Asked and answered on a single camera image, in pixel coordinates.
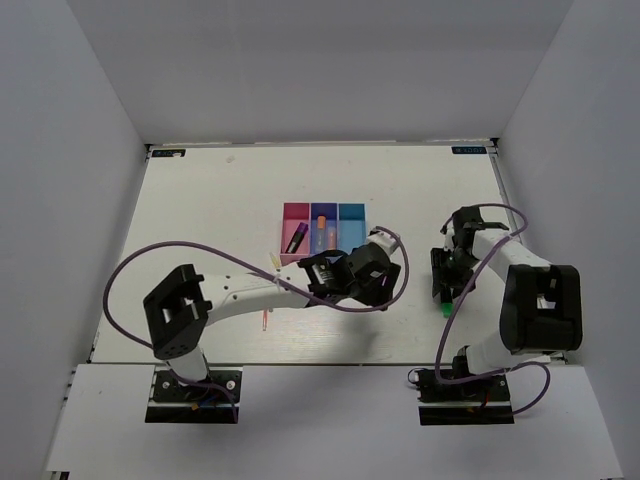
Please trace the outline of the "black green highlighter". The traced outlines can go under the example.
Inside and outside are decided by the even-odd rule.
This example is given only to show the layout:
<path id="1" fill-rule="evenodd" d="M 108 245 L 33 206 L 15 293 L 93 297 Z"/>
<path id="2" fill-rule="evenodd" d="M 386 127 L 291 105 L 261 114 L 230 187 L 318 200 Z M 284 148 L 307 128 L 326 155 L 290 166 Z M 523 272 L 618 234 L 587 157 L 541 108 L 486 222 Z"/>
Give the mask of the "black green highlighter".
<path id="1" fill-rule="evenodd" d="M 447 295 L 446 292 L 442 292 L 440 295 L 440 307 L 444 318 L 449 318 L 453 311 L 453 300 Z"/>

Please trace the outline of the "grey orange highlighter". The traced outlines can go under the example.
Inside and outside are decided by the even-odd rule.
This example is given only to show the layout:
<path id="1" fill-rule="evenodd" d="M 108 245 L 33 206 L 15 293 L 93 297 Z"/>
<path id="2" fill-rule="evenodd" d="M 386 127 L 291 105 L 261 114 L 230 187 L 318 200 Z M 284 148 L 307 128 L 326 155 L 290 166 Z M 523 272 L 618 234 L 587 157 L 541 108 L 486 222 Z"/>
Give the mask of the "grey orange highlighter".
<path id="1" fill-rule="evenodd" d="M 314 235 L 314 251 L 315 253 L 321 253 L 325 250 L 326 241 L 326 217 L 320 215 L 316 220 L 316 228 Z"/>

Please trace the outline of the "yellow pen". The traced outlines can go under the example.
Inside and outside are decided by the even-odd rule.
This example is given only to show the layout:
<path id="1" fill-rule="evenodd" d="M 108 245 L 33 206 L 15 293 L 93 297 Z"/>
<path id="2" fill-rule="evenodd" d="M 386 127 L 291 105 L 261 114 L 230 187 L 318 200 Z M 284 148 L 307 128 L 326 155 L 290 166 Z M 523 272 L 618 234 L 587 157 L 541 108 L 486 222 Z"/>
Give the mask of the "yellow pen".
<path id="1" fill-rule="evenodd" d="M 281 261 L 279 259 L 279 257 L 277 255 L 275 255 L 274 253 L 270 252 L 269 253 L 269 258 L 271 260 L 271 263 L 274 267 L 275 270 L 280 270 L 282 268 L 281 265 Z"/>

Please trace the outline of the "red white pen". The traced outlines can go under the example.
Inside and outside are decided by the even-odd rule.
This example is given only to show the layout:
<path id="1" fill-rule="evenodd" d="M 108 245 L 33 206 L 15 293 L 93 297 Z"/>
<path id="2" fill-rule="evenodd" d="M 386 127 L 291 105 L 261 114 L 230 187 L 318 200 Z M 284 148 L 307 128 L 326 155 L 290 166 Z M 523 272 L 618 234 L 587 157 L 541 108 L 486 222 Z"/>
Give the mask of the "red white pen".
<path id="1" fill-rule="evenodd" d="M 266 332 L 268 329 L 269 310 L 263 310 L 262 312 L 262 331 Z"/>

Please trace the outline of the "yellow orange highlighter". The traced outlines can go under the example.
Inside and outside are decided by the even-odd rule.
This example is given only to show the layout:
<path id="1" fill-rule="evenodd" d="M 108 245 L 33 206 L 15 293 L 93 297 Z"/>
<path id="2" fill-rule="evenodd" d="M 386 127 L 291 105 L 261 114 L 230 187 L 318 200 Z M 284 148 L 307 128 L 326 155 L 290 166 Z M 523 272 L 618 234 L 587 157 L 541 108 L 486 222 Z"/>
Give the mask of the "yellow orange highlighter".
<path id="1" fill-rule="evenodd" d="M 336 248 L 336 229 L 328 227 L 326 231 L 326 249 L 333 250 Z"/>

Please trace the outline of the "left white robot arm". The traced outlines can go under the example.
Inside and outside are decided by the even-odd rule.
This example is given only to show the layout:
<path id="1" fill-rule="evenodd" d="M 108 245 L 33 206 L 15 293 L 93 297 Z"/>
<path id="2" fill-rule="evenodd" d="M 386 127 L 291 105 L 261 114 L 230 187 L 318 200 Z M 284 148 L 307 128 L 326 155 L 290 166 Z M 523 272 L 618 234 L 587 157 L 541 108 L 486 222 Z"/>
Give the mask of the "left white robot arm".
<path id="1" fill-rule="evenodd" d="M 192 264 L 173 269 L 143 300 L 154 356 L 177 376 L 177 387 L 199 399 L 211 387 L 199 341 L 219 321 L 274 309 L 337 307 L 352 299 L 384 310 L 401 266 L 395 242 L 369 240 L 350 253 L 328 251 L 292 262 L 274 274 L 200 274 Z"/>

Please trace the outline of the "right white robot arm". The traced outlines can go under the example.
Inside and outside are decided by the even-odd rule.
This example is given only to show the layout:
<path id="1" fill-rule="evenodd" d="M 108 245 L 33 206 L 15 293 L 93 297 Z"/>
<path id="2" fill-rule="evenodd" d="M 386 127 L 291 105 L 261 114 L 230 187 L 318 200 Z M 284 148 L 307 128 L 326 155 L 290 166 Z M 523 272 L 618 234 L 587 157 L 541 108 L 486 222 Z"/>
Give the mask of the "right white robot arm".
<path id="1" fill-rule="evenodd" d="M 578 270 L 536 255 L 518 241 L 519 230 L 485 220 L 481 209 L 476 204 L 452 213 L 441 228 L 444 246 L 430 252 L 432 297 L 446 315 L 445 334 L 485 269 L 504 284 L 496 330 L 460 350 L 450 378 L 434 367 L 437 381 L 466 399 L 484 391 L 489 377 L 576 351 L 584 338 Z"/>

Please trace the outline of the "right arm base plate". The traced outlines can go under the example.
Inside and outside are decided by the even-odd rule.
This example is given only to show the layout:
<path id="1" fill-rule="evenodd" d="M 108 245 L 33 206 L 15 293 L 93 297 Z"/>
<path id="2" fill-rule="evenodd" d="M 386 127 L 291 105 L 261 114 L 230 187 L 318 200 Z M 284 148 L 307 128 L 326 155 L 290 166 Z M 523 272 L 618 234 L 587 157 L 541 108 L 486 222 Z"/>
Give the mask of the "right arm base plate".
<path id="1" fill-rule="evenodd" d="M 418 392 L 421 426 L 482 426 L 514 423 L 506 377 L 495 376 L 460 385 L 437 381 L 435 371 L 415 368 L 407 374 Z"/>

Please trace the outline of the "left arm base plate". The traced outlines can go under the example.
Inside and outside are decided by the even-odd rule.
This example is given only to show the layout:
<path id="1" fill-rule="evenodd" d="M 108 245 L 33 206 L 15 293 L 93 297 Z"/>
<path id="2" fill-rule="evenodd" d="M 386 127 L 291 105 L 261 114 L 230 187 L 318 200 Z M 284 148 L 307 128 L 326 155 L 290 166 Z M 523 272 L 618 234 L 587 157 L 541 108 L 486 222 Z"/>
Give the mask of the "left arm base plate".
<path id="1" fill-rule="evenodd" d="M 148 424 L 236 424 L 240 413 L 243 371 L 223 368 L 209 371 L 206 383 L 224 389 L 181 384 L 166 368 L 152 379 L 145 422 Z"/>

